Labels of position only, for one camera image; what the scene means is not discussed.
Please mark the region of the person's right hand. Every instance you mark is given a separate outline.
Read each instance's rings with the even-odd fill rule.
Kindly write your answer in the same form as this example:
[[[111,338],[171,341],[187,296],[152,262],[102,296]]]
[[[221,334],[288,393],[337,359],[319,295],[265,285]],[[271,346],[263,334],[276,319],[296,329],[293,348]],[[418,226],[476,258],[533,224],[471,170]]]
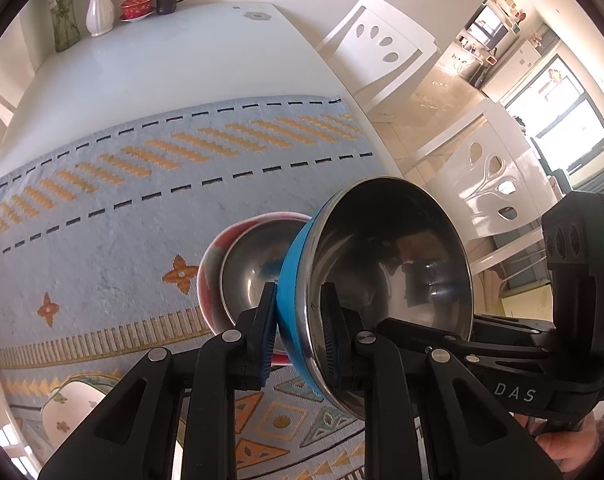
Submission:
[[[574,479],[604,442],[604,411],[588,414],[577,430],[541,432],[534,440],[565,479]]]

